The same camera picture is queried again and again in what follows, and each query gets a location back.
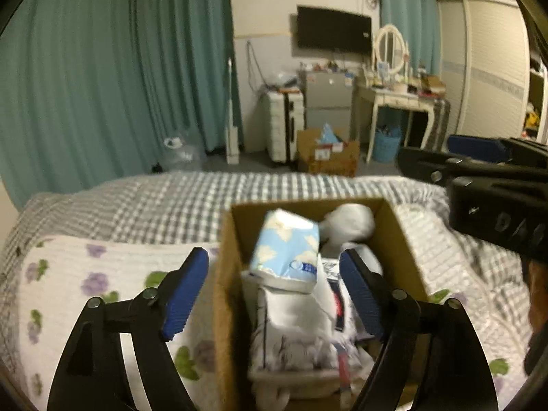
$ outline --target blue trash bin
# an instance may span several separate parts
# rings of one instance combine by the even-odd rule
[[[384,164],[393,162],[398,154],[401,141],[402,131],[399,127],[394,128],[390,136],[377,130],[375,133],[375,146],[373,147],[373,160]]]

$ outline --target vanity table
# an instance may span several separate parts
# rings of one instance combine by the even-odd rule
[[[371,156],[373,154],[373,146],[375,145],[375,132],[377,127],[377,115],[379,113],[379,107],[390,107],[397,109],[408,110],[409,120],[407,123],[406,137],[403,145],[406,146],[409,140],[409,133],[411,131],[411,123],[413,121],[414,112],[426,112],[428,115],[428,122],[426,124],[426,130],[424,132],[423,140],[420,148],[426,146],[428,137],[432,133],[432,126],[434,125],[434,105],[436,100],[427,97],[418,97],[416,94],[398,93],[386,89],[376,89],[367,85],[365,79],[356,79],[356,91],[358,101],[368,101],[373,104],[373,112],[371,116],[371,132],[369,133],[369,149],[367,151],[366,162],[369,164]],[[356,119],[356,132],[357,140],[360,141],[361,122],[357,116]]]

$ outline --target tissue pack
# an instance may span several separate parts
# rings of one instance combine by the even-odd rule
[[[269,211],[249,274],[262,285],[309,294],[316,285],[319,245],[316,222],[282,209]]]

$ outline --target suitcase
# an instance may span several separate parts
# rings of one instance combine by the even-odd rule
[[[263,94],[261,104],[270,159],[278,163],[294,162],[297,160],[297,131],[305,128],[302,93],[268,91]]]

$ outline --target sliding wardrobe door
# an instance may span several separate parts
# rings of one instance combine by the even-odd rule
[[[464,0],[466,83],[458,133],[482,137],[521,134],[529,92],[530,54],[516,6]]]
[[[457,132],[464,69],[466,64],[466,26],[462,0],[440,1],[439,19],[441,28],[441,79],[447,88],[446,98],[451,103],[446,137]]]

